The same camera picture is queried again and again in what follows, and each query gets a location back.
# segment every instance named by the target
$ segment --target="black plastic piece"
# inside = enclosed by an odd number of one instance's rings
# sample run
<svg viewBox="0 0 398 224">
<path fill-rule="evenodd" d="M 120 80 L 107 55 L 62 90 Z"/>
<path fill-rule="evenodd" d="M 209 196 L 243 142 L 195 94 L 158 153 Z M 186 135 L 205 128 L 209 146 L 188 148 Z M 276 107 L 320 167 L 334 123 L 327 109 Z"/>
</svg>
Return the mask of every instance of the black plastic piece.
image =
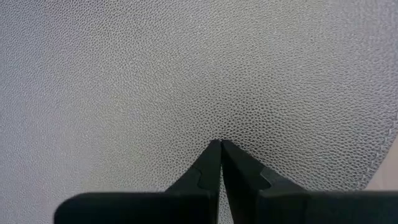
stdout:
<svg viewBox="0 0 398 224">
<path fill-rule="evenodd" d="M 235 224 L 398 223 L 397 192 L 308 192 L 228 140 L 210 142 L 165 192 L 77 195 L 54 222 L 216 224 L 221 162 Z"/>
<path fill-rule="evenodd" d="M 221 143 L 218 140 L 170 188 L 160 193 L 89 193 L 63 202 L 54 223 L 217 224 Z"/>
<path fill-rule="evenodd" d="M 229 206 L 235 223 L 257 223 L 257 200 L 263 191 L 268 195 L 303 192 L 300 186 L 262 165 L 231 141 L 221 145 L 223 177 Z"/>
</svg>

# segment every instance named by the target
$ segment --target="textured gray surface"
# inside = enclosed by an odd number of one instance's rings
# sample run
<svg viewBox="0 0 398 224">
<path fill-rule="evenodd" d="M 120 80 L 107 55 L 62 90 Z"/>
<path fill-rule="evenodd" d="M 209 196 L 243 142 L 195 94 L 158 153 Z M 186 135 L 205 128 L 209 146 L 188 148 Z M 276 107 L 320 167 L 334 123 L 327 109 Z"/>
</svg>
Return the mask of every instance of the textured gray surface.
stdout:
<svg viewBox="0 0 398 224">
<path fill-rule="evenodd" d="M 362 189 L 396 136 L 397 20 L 392 0 L 2 2 L 0 223 L 165 189 L 214 138 Z"/>
</svg>

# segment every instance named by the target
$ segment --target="leather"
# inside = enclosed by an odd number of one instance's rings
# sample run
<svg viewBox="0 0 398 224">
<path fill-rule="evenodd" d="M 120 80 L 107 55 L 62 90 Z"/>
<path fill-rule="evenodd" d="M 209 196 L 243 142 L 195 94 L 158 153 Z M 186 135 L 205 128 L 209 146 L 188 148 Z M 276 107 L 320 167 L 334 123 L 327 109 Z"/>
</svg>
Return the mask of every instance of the leather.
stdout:
<svg viewBox="0 0 398 224">
<path fill-rule="evenodd" d="M 1 5 L 0 223 L 164 190 L 216 138 L 307 189 L 363 189 L 397 134 L 393 0 Z"/>
</svg>

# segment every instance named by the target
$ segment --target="pebbled leather surface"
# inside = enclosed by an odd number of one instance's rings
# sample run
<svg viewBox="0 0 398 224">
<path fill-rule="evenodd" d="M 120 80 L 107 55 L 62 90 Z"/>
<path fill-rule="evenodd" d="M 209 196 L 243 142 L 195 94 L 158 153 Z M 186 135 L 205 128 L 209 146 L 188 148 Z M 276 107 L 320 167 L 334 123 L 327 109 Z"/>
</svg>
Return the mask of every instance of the pebbled leather surface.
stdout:
<svg viewBox="0 0 398 224">
<path fill-rule="evenodd" d="M 166 189 L 214 138 L 308 189 L 363 189 L 397 134 L 393 0 L 1 6 L 0 223 Z"/>
</svg>

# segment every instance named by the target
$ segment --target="gray leather texture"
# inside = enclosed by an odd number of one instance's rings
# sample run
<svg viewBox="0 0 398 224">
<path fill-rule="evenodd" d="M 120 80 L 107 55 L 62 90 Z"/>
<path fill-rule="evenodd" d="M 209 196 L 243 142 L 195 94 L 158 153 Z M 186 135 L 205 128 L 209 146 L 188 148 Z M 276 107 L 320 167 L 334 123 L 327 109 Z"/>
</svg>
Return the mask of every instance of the gray leather texture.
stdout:
<svg viewBox="0 0 398 224">
<path fill-rule="evenodd" d="M 215 138 L 363 189 L 397 134 L 397 39 L 393 0 L 1 1 L 0 223 L 164 190 Z"/>
</svg>

